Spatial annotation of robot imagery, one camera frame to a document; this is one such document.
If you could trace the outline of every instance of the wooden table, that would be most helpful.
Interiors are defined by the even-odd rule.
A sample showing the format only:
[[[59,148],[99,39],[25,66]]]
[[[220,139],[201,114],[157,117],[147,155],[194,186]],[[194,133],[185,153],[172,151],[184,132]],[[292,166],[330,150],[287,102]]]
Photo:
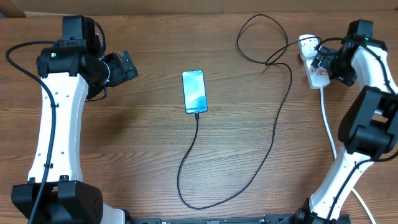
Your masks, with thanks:
[[[342,37],[356,19],[374,21],[374,38],[386,41],[389,67],[398,80],[398,13],[269,13],[290,39],[301,34]],[[81,122],[84,181],[101,189],[104,201],[136,218],[258,217],[294,213],[321,184],[333,163],[320,112],[320,94],[311,90],[291,46],[280,62],[293,70],[293,85],[279,116],[275,144],[251,186],[236,199],[208,210],[192,210],[179,199],[178,165],[195,132],[194,115],[184,112],[181,72],[205,73],[209,112],[202,114],[197,142],[182,172],[182,193],[196,206],[223,200],[252,177],[271,142],[275,114],[289,84],[285,67],[244,59],[236,36],[252,14],[94,17],[106,34],[107,52],[128,50],[139,77],[109,89],[106,100],[85,105]],[[0,52],[32,40],[62,37],[61,18],[0,19]],[[241,38],[248,55],[265,60],[284,45],[280,29],[256,19]],[[338,48],[339,43],[329,44]],[[12,58],[37,72],[44,45],[25,47]],[[38,84],[0,57],[0,222],[26,223],[11,203],[11,187],[26,182],[41,114]],[[328,119],[338,125],[359,93],[338,81],[326,88]],[[398,161],[376,164],[356,185],[378,223],[397,223]],[[369,223],[352,194],[342,213]]]

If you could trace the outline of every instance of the white cable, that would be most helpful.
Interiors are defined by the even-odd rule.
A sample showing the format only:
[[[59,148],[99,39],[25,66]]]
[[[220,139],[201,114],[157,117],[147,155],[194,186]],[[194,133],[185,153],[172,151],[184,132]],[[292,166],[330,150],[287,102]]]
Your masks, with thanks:
[[[329,124],[328,124],[328,120],[326,118],[326,112],[325,112],[325,102],[324,102],[324,96],[323,96],[323,88],[320,88],[320,92],[321,92],[321,110],[322,110],[322,118],[323,118],[323,122],[325,124],[326,127],[326,132],[328,133],[329,136],[329,140],[330,140],[330,144],[331,144],[331,149],[333,150],[333,156],[336,159],[336,146],[335,146],[335,142],[333,140],[333,137],[331,135],[330,132],[330,128],[329,128]],[[368,209],[368,206],[366,206],[365,202],[363,201],[363,199],[361,198],[361,196],[359,195],[359,193],[355,190],[352,189],[352,192],[355,194],[355,196],[358,198],[359,202],[361,202],[361,205],[363,206],[363,208],[365,209],[365,212],[368,214],[369,219],[371,220],[372,224],[376,224],[376,221],[374,220],[371,211]]]

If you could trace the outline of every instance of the charging plug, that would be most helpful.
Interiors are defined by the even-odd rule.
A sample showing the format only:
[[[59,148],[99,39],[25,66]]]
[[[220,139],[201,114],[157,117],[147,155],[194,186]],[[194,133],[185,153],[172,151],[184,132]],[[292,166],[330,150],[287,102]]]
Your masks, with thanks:
[[[301,35],[298,39],[302,40],[307,37],[314,37],[312,34]],[[329,74],[323,67],[315,68],[311,65],[313,59],[317,55],[315,47],[319,44],[317,38],[302,40],[298,43],[300,49],[300,57],[304,62],[305,73],[307,74],[310,88],[313,90],[327,86],[330,83]]]

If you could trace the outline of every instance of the white power strip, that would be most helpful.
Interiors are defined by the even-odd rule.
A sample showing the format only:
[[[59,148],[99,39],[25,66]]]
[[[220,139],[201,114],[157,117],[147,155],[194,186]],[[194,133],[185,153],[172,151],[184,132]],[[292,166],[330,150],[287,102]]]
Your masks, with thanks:
[[[304,34],[298,37],[299,40],[315,37],[311,34]],[[298,43],[298,47],[300,49],[300,57],[303,60],[305,72],[307,73],[308,82],[310,84],[310,88],[313,90],[320,89],[330,84],[328,71],[322,67],[314,68],[311,66],[311,63],[315,56],[317,55],[317,51],[315,47],[319,44],[317,38],[311,38],[302,40]]]

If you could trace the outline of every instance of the phone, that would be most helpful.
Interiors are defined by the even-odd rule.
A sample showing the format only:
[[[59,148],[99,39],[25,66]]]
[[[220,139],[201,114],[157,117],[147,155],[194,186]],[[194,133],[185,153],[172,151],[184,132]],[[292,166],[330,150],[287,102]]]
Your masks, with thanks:
[[[202,70],[183,72],[182,88],[185,112],[188,114],[207,112],[205,76]]]

